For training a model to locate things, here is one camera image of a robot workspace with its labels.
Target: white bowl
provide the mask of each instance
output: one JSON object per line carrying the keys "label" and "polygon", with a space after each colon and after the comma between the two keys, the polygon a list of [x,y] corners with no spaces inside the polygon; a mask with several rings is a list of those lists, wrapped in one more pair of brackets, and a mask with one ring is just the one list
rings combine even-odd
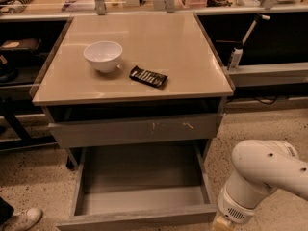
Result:
{"label": "white bowl", "polygon": [[89,45],[84,51],[84,56],[96,70],[108,73],[120,64],[122,52],[122,46],[118,43],[100,41]]}

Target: drawer front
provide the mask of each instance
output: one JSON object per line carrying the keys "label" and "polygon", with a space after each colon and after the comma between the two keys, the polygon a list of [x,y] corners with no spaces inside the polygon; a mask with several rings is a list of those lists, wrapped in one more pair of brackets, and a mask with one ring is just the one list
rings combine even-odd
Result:
{"label": "drawer front", "polygon": [[51,123],[62,148],[213,138],[218,114]]}
{"label": "drawer front", "polygon": [[71,218],[60,230],[135,230],[212,222],[217,211],[189,141],[83,150]]}

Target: closed drawer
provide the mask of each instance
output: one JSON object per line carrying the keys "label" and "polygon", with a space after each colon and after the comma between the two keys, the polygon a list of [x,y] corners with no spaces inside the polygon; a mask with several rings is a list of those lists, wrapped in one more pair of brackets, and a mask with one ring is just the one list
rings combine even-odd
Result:
{"label": "closed drawer", "polygon": [[213,138],[218,114],[59,122],[49,129],[62,148]]}
{"label": "closed drawer", "polygon": [[132,230],[213,221],[199,148],[191,141],[83,150],[69,220],[60,230]]}

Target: table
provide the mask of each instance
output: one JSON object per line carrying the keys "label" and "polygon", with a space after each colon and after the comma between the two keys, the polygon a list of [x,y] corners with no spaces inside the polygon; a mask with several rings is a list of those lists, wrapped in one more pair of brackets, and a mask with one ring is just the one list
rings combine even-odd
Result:
{"label": "table", "polygon": [[[83,56],[101,40],[123,47],[112,73],[97,72]],[[166,84],[155,89],[132,81],[135,65],[167,75]],[[33,98],[79,170],[72,218],[58,227],[130,230],[212,221],[216,205],[203,162],[232,93],[194,14],[74,17]],[[109,202],[96,208],[94,199]],[[125,205],[132,199],[134,206]],[[146,204],[135,206],[141,199]]]}

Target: black pants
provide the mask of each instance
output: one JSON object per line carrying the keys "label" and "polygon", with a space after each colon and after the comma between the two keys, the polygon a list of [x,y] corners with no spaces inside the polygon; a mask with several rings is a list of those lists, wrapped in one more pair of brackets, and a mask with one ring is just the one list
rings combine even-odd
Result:
{"label": "black pants", "polygon": [[0,197],[0,225],[13,215],[13,207]]}

